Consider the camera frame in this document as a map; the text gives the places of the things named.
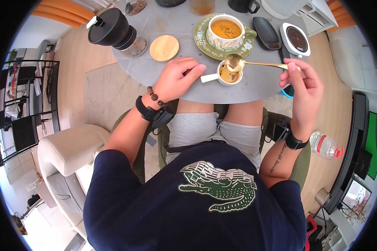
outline coffee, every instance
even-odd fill
[[[219,76],[223,81],[226,83],[234,83],[239,79],[239,73],[238,72],[230,72],[225,64],[222,64],[221,67],[219,67],[218,70]]]
[[[235,23],[227,19],[218,19],[211,24],[211,30],[218,37],[225,39],[237,38],[241,34],[241,28]]]

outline forearm tattoo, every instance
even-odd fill
[[[269,170],[269,173],[273,173],[275,171],[275,167],[277,164],[279,164],[279,161],[282,159],[283,150],[286,148],[286,142],[283,143],[281,152],[278,154],[278,159],[275,161],[274,166]]]

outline navy t-shirt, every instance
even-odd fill
[[[239,150],[203,143],[141,185],[118,150],[98,154],[84,205],[89,243],[108,250],[302,250],[295,181],[268,189]]]

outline gold spoon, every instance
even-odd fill
[[[225,65],[227,69],[231,72],[239,72],[241,71],[246,64],[252,65],[266,65],[272,66],[284,70],[288,70],[288,65],[284,63],[260,63],[260,62],[246,62],[240,55],[237,54],[229,54],[225,58]]]

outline gray shorts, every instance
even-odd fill
[[[169,147],[194,145],[204,141],[223,140],[240,150],[260,169],[259,152],[261,126],[246,126],[227,121],[219,121],[218,113],[177,113],[168,123],[170,130]],[[167,153],[166,163],[170,163],[180,153]]]

